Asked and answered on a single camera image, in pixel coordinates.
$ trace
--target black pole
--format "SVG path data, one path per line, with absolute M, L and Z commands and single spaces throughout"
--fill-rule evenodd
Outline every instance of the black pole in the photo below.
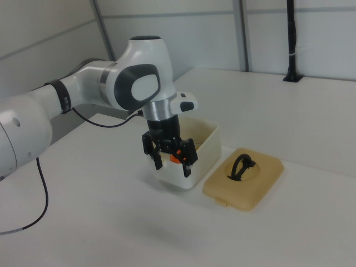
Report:
M 287 0 L 288 16 L 288 46 L 289 46 L 289 67 L 288 74 L 283 81 L 299 82 L 302 75 L 298 75 L 295 66 L 295 45 L 296 45 L 296 28 L 294 21 L 294 0 Z

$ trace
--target table surface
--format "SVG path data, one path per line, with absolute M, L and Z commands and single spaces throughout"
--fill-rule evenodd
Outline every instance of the table surface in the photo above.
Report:
M 43 153 L 48 211 L 35 226 L 0 236 L 0 265 L 354 266 L 354 177 L 283 160 L 283 174 L 261 203 L 241 212 L 202 193 L 235 148 L 223 146 L 192 190 L 168 189 L 142 152 L 146 130 L 142 118 L 115 129 L 84 123 Z M 5 178 L 0 231 L 35 220 L 44 198 L 35 162 Z
M 220 124 L 221 141 L 356 176 L 356 82 L 196 68 L 175 82 L 192 116 Z

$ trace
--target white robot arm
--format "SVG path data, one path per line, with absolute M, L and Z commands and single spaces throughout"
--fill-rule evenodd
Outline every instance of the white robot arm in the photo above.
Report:
M 84 103 L 121 110 L 142 108 L 149 131 L 144 152 L 162 167 L 173 154 L 186 177 L 197 160 L 192 139 L 182 140 L 177 114 L 197 108 L 191 93 L 176 92 L 167 47 L 158 36 L 133 37 L 116 62 L 83 61 L 68 76 L 0 102 L 0 175 L 38 157 L 52 139 L 50 119 Z

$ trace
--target container lid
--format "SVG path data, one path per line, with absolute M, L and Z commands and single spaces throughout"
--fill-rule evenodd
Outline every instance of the container lid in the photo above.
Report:
M 241 155 L 250 156 L 255 164 L 246 165 Z M 232 174 L 234 164 L 237 164 L 236 172 L 242 168 L 241 181 L 232 180 L 228 176 Z M 232 153 L 206 180 L 203 192 L 215 199 L 222 206 L 232 206 L 241 211 L 252 210 L 272 187 L 274 182 L 283 172 L 281 161 L 256 151 L 237 149 Z

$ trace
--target white wall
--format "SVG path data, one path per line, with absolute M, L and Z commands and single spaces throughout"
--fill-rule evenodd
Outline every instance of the white wall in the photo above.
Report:
M 116 58 L 132 36 L 158 35 L 167 44 L 174 79 L 194 67 L 244 68 L 233 0 L 98 0 L 98 4 Z
M 0 98 L 60 78 L 86 58 L 108 59 L 89 0 L 1 0 L 0 36 Z M 54 118 L 52 142 L 81 122 L 72 112 Z
M 288 69 L 286 0 L 244 0 L 250 70 Z M 295 0 L 297 70 L 309 77 L 356 80 L 356 1 Z

